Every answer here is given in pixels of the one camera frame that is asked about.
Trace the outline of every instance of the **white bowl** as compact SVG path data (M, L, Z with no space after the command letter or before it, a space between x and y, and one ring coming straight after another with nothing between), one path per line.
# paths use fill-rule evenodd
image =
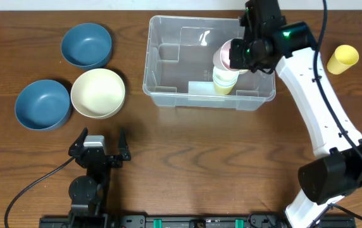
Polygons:
M89 70L74 82L71 99L74 108L86 117L112 117L121 109L125 100L125 84L111 70Z

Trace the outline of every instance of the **wooden surface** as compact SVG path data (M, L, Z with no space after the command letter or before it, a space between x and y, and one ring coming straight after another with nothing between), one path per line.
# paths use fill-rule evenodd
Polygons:
M154 15L236 18L239 11L0 12L0 227L13 197L67 159L84 127L106 136L116 152L120 127L127 131L132 161L112 173L112 212L150 215L247 214L282 211L299 191L297 170L314 159L308 131L293 98L277 79L277 96L254 112L212 108L158 108L142 91L148 22ZM321 11L285 11L305 20L315 35ZM83 72L60 53L65 32L84 22L101 23L115 37L108 65L124 77L127 98L107 120L73 112L62 128L36 132L14 116L17 95L39 79L73 83ZM359 63L329 79L354 125L362 132L362 11L331 11L321 49L326 63L335 47L350 44ZM71 163L24 194L11 227L37 227L43 215L66 215L68 186L85 170ZM341 202L362 214L362 189Z

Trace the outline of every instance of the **bowl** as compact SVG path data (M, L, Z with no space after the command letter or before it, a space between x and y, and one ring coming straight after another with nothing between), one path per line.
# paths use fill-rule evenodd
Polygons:
M83 23L66 33L61 41L61 54L83 70L101 68L111 59L112 39L104 27Z
M28 85L15 103L15 116L31 130L54 130L67 122L72 112L70 95L54 80L39 80Z
M82 115L108 118L121 109L125 100L125 84L111 70L93 69L74 82L71 97L74 108Z

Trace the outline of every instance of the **green tape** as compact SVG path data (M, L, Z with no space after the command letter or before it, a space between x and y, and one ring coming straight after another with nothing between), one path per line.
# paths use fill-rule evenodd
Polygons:
M236 219L236 228L244 228L244 220Z
M154 228L161 228L162 227L161 219L154 219L153 220L153 227Z

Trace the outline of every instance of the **green light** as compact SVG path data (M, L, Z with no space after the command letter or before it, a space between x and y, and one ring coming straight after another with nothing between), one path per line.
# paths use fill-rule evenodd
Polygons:
M282 35L284 35L285 38L289 38L290 31L288 31L288 32L282 32Z

